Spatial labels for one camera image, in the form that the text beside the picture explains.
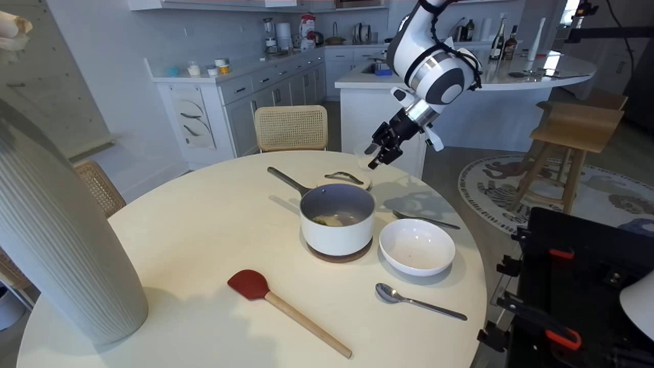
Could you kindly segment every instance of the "saucepan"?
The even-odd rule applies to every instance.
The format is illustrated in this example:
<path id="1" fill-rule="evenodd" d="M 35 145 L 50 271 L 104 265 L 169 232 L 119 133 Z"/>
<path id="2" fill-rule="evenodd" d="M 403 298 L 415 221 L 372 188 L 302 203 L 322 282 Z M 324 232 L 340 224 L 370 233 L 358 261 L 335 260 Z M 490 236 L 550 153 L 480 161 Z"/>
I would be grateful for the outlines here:
<path id="1" fill-rule="evenodd" d="M 304 188 L 284 171 L 269 168 L 302 195 L 301 229 L 309 248 L 324 255 L 352 255 L 364 249 L 375 232 L 375 198 L 352 185 Z"/>

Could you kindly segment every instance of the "white bowl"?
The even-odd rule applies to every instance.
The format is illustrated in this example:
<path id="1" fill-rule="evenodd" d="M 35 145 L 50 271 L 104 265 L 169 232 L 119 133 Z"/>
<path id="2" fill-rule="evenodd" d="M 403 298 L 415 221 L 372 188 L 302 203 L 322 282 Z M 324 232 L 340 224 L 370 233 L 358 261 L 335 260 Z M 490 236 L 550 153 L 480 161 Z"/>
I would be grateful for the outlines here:
<path id="1" fill-rule="evenodd" d="M 435 276 L 457 253 L 452 237 L 421 219 L 391 221 L 381 233 L 381 249 L 394 271 L 410 276 Z"/>

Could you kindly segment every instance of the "white vase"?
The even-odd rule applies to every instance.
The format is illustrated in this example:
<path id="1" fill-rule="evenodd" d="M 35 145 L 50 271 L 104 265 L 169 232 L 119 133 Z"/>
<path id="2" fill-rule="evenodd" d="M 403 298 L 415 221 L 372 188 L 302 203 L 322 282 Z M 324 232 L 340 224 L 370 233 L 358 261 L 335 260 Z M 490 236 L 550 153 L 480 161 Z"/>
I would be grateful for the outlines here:
<path id="1" fill-rule="evenodd" d="M 139 276 L 67 159 L 0 101 L 0 246 L 70 323 L 97 343 L 147 317 Z"/>

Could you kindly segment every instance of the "robotic arm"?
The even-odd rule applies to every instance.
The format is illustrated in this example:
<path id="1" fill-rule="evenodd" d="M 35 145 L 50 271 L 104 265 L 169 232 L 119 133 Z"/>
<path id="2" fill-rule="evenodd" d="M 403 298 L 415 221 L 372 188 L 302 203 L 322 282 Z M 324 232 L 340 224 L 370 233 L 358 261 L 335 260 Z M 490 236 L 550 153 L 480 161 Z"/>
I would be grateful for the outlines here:
<path id="1" fill-rule="evenodd" d="M 415 133 L 427 133 L 433 149 L 441 149 L 441 140 L 432 130 L 432 123 L 466 89 L 480 87 L 480 71 L 475 56 L 466 49 L 452 49 L 435 37 L 438 17 L 457 0 L 419 0 L 411 14 L 399 26 L 387 49 L 387 61 L 405 89 L 394 89 L 392 97 L 401 110 L 382 123 L 367 153 L 376 157 L 369 168 L 391 164 L 403 155 L 401 143 Z"/>

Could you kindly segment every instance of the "red spatula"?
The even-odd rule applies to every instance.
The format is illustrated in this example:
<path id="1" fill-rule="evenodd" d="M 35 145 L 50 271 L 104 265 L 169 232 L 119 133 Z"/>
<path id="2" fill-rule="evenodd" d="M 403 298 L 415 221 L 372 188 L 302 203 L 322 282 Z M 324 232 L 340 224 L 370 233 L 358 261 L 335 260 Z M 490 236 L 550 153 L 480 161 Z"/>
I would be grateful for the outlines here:
<path id="1" fill-rule="evenodd" d="M 304 330 L 309 330 L 314 335 L 322 337 L 326 343 L 330 343 L 335 352 L 343 354 L 346 358 L 352 358 L 352 350 L 332 337 L 324 327 L 314 323 L 309 317 L 304 317 L 301 310 L 284 302 L 284 298 L 276 297 L 264 279 L 264 274 L 255 271 L 242 271 L 236 276 L 228 280 L 228 284 L 244 295 L 247 300 L 266 298 L 271 305 L 286 312 L 291 320 L 301 323 Z"/>

